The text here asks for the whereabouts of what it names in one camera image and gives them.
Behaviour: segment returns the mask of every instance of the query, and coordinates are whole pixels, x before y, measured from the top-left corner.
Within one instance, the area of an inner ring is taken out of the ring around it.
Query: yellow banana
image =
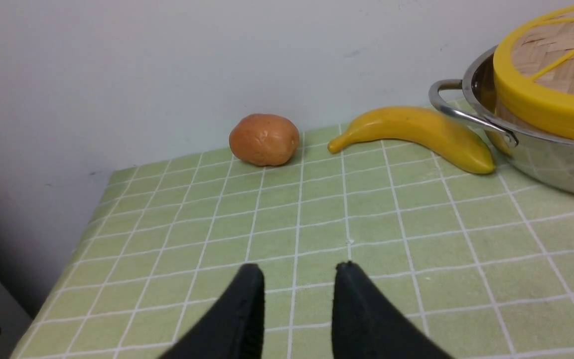
[[[349,128],[333,139],[327,149],[338,153],[348,145],[399,139],[422,145],[461,170],[478,175],[495,170],[484,141],[468,127],[422,107],[382,107],[355,118]]]

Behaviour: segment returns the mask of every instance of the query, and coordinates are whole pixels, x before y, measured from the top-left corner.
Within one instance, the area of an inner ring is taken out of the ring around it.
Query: metal pot
[[[491,143],[518,170],[549,186],[574,193],[574,141],[536,129],[524,121],[495,115],[495,47],[478,57],[462,80],[438,81],[429,89],[431,105],[453,120],[483,129]],[[477,114],[451,107],[440,91],[461,89]]]

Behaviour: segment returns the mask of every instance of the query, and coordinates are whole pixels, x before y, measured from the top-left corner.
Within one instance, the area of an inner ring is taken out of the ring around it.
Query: white wall
[[[426,104],[573,0],[0,0],[0,277],[36,311],[112,170]]]

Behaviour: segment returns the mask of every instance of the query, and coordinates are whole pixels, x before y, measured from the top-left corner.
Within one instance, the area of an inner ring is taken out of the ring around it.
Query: potato
[[[294,155],[300,134],[287,118],[273,114],[246,116],[230,132],[234,156],[256,166],[280,166]]]

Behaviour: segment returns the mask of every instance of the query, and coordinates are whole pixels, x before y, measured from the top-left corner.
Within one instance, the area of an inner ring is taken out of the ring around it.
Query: woven bamboo lid
[[[522,75],[574,95],[574,11],[528,30],[513,45],[511,59]]]
[[[496,48],[497,99],[526,123],[574,139],[574,6],[525,23]]]

